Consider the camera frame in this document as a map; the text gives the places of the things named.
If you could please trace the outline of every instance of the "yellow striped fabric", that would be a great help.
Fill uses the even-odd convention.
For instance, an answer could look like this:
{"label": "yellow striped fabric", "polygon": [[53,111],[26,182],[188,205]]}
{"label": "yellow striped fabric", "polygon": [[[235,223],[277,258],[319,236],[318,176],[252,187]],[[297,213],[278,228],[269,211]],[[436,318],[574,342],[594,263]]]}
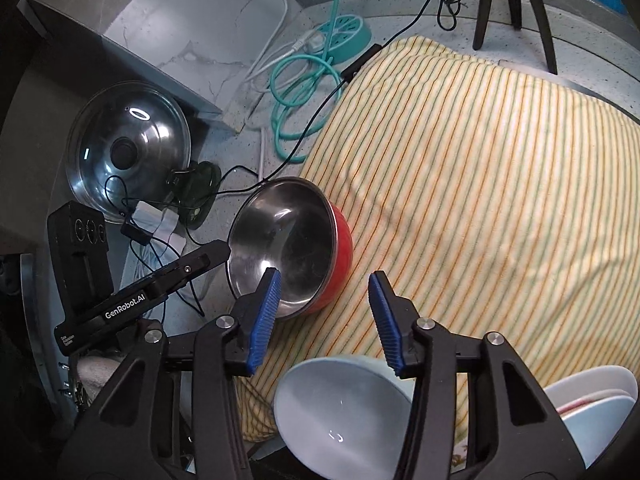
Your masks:
{"label": "yellow striped fabric", "polygon": [[[382,357],[367,302],[382,269],[422,316],[503,333],[544,386],[596,365],[640,367],[640,128],[611,106],[460,56],[396,41],[349,85],[302,176],[353,234],[334,304],[276,323],[237,383],[242,432],[276,432],[278,379],[316,356]],[[466,431],[458,383],[458,437]]]}

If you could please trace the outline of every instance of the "teal cable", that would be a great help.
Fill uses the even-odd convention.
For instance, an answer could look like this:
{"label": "teal cable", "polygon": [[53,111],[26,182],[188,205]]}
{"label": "teal cable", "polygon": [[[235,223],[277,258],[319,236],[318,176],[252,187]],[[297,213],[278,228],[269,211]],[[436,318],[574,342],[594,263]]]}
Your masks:
{"label": "teal cable", "polygon": [[[302,136],[302,133],[283,133],[282,125],[285,123],[286,119],[291,115],[295,108],[299,108],[305,105],[309,101],[309,99],[311,99],[313,94],[316,92],[316,89],[318,88],[320,80],[324,77],[325,74],[332,76],[335,80],[335,83],[338,85],[340,84],[340,75],[336,72],[334,67],[331,66],[333,58],[327,58],[331,39],[334,34],[335,20],[338,15],[339,1],[340,0],[333,0],[331,6],[329,30],[324,40],[324,48],[322,49],[322,54],[320,56],[313,56],[311,54],[294,54],[293,56],[286,57],[285,59],[277,63],[273,71],[271,72],[271,77],[269,79],[269,88],[274,99],[276,99],[276,104],[274,105],[271,112],[271,129],[273,130],[273,139],[276,153],[282,159],[286,159],[288,154],[284,152],[284,149],[280,145],[280,140],[298,140]],[[283,72],[283,70],[290,65],[290,63],[300,59],[318,63],[320,65],[320,68],[318,70],[315,70],[314,72],[309,72],[305,75],[300,76],[282,92],[279,92],[276,86],[276,79]],[[340,99],[341,95],[342,89],[338,90],[336,98]],[[309,128],[306,135],[318,132],[324,126],[325,122],[326,117]],[[290,161],[294,164],[300,164],[301,162],[304,162],[305,159],[305,155],[298,155],[292,157]]]}

